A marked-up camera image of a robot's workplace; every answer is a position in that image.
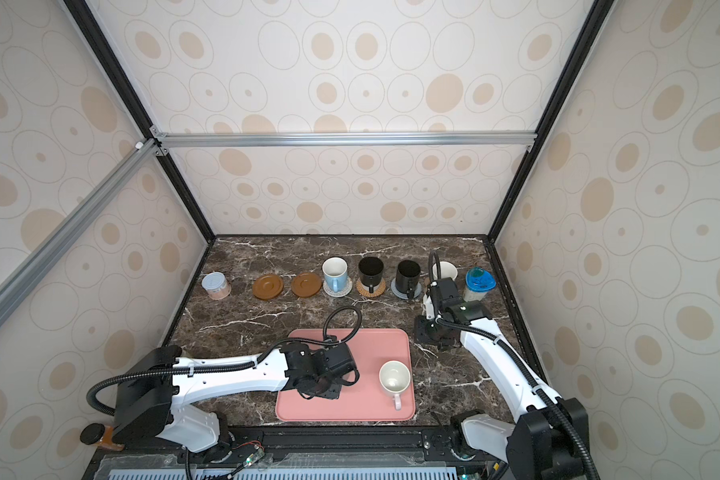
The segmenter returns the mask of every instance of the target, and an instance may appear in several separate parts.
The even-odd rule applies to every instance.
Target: wall
[[[0,0],[0,284],[140,138],[51,0]]]
[[[498,248],[602,478],[720,478],[720,0],[620,4]]]
[[[87,390],[160,344],[205,246],[148,160],[0,328],[0,480],[80,478]]]
[[[591,1],[89,1],[163,131],[533,130]]]
[[[177,148],[217,234],[479,234],[523,145]]]

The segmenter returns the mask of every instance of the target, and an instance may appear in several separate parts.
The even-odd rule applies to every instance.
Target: marble countertop
[[[330,298],[320,291],[300,299],[290,291],[294,276],[313,271],[322,276],[322,262],[331,256],[347,261],[349,276],[357,279],[357,264],[364,255],[384,261],[387,284],[394,278],[398,262],[415,260],[427,269],[431,249],[437,249],[441,260],[456,265],[456,279],[461,291],[464,275],[472,266],[491,271],[490,261],[481,238],[442,236],[235,236],[216,241],[202,267],[202,275],[223,272],[232,289],[224,300],[211,300],[198,281],[182,313],[172,343],[195,358],[251,355],[265,350],[274,341],[288,337],[292,330],[322,328],[327,315],[342,305],[362,308],[363,327],[399,328],[409,337],[416,414],[397,425],[436,425],[434,413],[442,422],[451,415],[482,408],[492,417],[512,422],[506,402],[480,364],[464,349],[438,352],[413,340],[413,318],[421,313],[420,302],[405,302],[389,288],[376,298],[365,298],[353,289],[344,298]],[[282,276],[285,289],[275,299],[262,301],[252,294],[253,281],[262,274]],[[517,338],[508,319],[507,307],[499,288],[483,299],[502,333],[520,352]],[[347,314],[346,323],[354,321]],[[337,323],[336,327],[345,327]],[[228,423],[237,426],[280,425],[275,415],[277,394],[248,392],[212,398],[197,406],[208,412],[226,414]],[[330,423],[309,423],[329,425]]]

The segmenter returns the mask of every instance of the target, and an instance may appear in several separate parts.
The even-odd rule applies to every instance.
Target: pink tray
[[[350,329],[328,329],[329,335],[338,338],[349,332]],[[294,330],[290,336],[322,340],[322,330]],[[336,400],[306,400],[296,390],[279,392],[275,408],[278,418],[284,422],[400,422],[413,417],[416,412],[414,379],[401,395],[401,410],[394,409],[394,400],[384,393],[378,382],[378,371],[389,360],[403,362],[411,369],[408,334],[400,329],[362,329],[348,345],[360,371],[360,380],[353,386],[343,386]]]

